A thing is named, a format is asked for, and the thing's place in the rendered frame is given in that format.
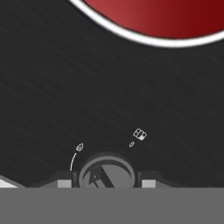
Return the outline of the black glass stove top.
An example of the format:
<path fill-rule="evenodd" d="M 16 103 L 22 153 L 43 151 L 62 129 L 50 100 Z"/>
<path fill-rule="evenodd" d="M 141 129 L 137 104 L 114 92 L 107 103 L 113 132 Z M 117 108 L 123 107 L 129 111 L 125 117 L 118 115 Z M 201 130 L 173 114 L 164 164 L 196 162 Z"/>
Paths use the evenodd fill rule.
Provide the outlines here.
<path fill-rule="evenodd" d="M 0 175 L 35 186 L 103 153 L 224 187 L 224 40 L 144 46 L 68 0 L 0 0 Z"/>

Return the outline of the grey round stove knob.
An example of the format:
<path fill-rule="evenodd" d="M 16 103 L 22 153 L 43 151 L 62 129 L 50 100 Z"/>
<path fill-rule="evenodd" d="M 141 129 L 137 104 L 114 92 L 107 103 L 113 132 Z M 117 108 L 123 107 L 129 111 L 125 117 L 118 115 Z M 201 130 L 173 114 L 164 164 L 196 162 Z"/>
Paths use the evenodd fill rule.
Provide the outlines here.
<path fill-rule="evenodd" d="M 136 174 L 131 164 L 114 153 L 96 154 L 80 169 L 80 188 L 133 188 Z"/>

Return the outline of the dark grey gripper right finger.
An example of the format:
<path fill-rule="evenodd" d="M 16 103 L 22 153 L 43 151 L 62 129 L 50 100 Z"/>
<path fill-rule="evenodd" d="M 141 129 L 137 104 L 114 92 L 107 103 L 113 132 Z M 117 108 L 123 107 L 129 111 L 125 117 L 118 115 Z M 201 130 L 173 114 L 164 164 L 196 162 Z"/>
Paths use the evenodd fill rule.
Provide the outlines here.
<path fill-rule="evenodd" d="M 136 173 L 135 187 L 139 188 L 181 188 L 182 185 L 170 181 L 158 171 L 138 171 Z"/>

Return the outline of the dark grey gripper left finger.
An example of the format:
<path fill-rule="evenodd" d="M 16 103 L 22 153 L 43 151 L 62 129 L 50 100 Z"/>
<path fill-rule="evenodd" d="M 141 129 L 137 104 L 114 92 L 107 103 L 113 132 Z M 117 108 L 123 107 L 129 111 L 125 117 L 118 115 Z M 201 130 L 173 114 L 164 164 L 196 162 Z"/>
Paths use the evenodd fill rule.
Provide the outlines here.
<path fill-rule="evenodd" d="M 31 185 L 31 188 L 73 188 L 77 186 L 77 172 L 57 171 L 51 177 Z"/>

